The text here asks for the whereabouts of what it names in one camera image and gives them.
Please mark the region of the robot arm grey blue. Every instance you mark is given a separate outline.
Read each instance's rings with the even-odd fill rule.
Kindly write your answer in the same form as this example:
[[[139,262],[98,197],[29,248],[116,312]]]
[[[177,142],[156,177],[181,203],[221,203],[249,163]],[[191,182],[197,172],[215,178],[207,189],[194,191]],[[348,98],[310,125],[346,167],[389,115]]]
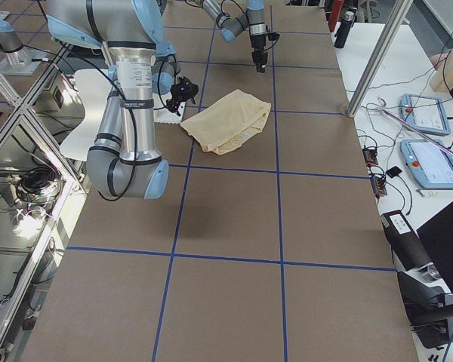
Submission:
[[[201,8],[216,24],[224,41],[230,43],[240,34],[248,30],[249,39],[252,47],[252,61],[256,67],[256,72],[265,73],[268,53],[267,40],[270,38],[264,16],[263,1],[247,1],[246,8],[233,1],[240,14],[232,17],[223,9],[224,1],[185,1],[185,3],[194,8]]]
[[[112,65],[99,131],[87,154],[93,187],[107,201],[160,198],[169,163],[156,146],[153,62],[163,39],[155,1],[50,1],[49,32],[75,46],[108,47]]]

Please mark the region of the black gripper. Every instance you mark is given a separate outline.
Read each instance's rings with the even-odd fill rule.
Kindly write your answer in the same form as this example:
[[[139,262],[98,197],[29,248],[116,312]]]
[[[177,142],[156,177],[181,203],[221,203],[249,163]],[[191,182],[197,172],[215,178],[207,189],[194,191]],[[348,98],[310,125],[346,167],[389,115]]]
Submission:
[[[171,87],[171,99],[166,101],[165,108],[180,116],[181,103],[190,100],[192,104],[195,104],[195,97],[198,92],[199,86],[197,84],[191,82],[186,76],[181,76],[178,78],[178,83]]]
[[[268,61],[268,54],[265,50],[265,46],[267,43],[267,35],[266,34],[258,34],[258,35],[250,35],[250,42],[251,47],[253,49],[252,61],[256,66],[257,73],[265,73],[266,71],[266,64]]]

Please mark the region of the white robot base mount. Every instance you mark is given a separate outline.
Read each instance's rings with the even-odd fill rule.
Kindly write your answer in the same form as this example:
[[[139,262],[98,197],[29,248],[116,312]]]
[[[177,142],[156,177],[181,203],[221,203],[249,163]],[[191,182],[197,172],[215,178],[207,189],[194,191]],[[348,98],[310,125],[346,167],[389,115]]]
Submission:
[[[183,120],[185,102],[182,102],[177,112],[170,112],[161,103],[154,105],[154,122],[157,124],[179,124]]]

